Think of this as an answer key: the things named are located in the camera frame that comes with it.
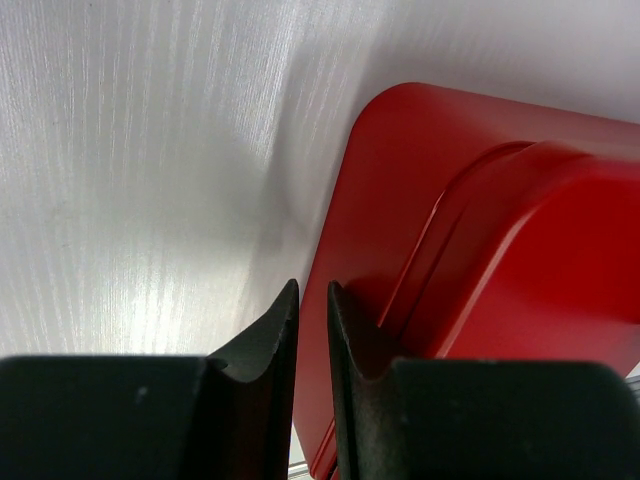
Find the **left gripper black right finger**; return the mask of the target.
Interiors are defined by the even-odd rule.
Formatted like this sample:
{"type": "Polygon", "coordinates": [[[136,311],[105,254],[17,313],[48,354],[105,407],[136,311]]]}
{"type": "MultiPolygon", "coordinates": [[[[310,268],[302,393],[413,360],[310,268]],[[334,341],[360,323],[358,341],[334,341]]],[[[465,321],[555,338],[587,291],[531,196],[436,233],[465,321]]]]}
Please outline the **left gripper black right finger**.
{"type": "Polygon", "coordinates": [[[635,479],[639,405],[592,362],[410,357],[327,292],[343,479],[635,479]]]}

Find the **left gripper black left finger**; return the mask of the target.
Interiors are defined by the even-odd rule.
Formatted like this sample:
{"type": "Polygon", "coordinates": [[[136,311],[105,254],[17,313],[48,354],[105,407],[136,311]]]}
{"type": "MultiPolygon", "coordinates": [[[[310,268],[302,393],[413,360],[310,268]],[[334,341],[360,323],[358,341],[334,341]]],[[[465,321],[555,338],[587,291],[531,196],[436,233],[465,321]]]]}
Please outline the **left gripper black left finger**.
{"type": "Polygon", "coordinates": [[[1,362],[5,479],[283,479],[299,287],[206,356],[1,362]]]}

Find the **red box lid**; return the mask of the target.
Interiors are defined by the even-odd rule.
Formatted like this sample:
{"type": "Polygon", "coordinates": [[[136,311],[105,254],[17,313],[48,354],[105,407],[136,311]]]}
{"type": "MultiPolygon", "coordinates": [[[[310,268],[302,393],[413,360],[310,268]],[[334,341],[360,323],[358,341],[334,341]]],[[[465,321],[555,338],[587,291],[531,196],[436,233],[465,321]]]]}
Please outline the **red box lid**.
{"type": "Polygon", "coordinates": [[[511,142],[429,165],[377,323],[425,358],[639,358],[639,150],[511,142]]]}

